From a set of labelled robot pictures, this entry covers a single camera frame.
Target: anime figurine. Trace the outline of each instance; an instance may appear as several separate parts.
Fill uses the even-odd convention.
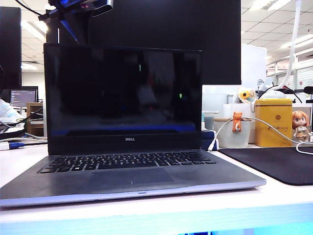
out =
[[[302,142],[308,141],[308,136],[311,135],[306,128],[309,125],[307,120],[309,120],[307,114],[302,111],[294,111],[292,113],[292,128],[295,130],[293,136]]]

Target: yellow tin can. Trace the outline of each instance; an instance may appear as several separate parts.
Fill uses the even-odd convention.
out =
[[[290,139],[292,138],[291,114],[291,99],[258,99],[255,102],[255,117],[269,123]],[[260,121],[255,123],[255,144],[260,147],[292,146],[291,141]]]

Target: dell laptop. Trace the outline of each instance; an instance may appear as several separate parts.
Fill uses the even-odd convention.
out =
[[[49,156],[3,207],[254,188],[200,149],[201,51],[45,44]]]

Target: ceiling light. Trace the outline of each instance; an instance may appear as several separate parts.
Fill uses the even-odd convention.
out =
[[[313,39],[306,40],[306,41],[304,41],[302,43],[299,43],[299,44],[295,45],[295,47],[303,47],[303,46],[305,46],[307,44],[310,44],[310,43],[313,43]]]
[[[284,5],[289,3],[291,0],[278,0],[275,2],[268,10],[278,10],[282,8]]]
[[[294,42],[295,42],[295,44],[298,44],[298,43],[303,42],[305,40],[308,40],[310,38],[313,38],[313,34],[308,34],[308,35],[305,35],[303,37],[297,38]],[[291,42],[285,43],[281,47],[282,48],[291,47]]]
[[[48,27],[43,21],[36,21],[34,23],[42,32],[47,33]]]
[[[302,54],[305,54],[305,53],[308,53],[308,52],[311,52],[313,51],[313,48],[309,48],[309,49],[306,49],[306,50],[303,50],[303,51],[299,51],[297,53],[295,53],[294,55],[297,56],[297,55],[302,55]],[[283,59],[288,59],[290,57],[290,55],[288,56],[285,56]]]
[[[26,21],[21,21],[21,26],[34,35],[38,39],[45,39],[44,35],[42,35],[37,29],[35,29],[31,24]]]
[[[259,10],[262,7],[269,4],[272,0],[257,0],[254,2],[253,6],[250,8],[251,10]]]
[[[25,69],[25,70],[37,70],[37,68],[35,66],[29,65],[29,64],[26,64],[23,62],[22,62],[21,68]]]

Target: white desk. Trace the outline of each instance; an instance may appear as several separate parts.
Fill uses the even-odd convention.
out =
[[[313,186],[263,178],[256,189],[1,209],[1,235],[178,235],[313,222]],[[1,186],[47,155],[45,145],[0,152]]]

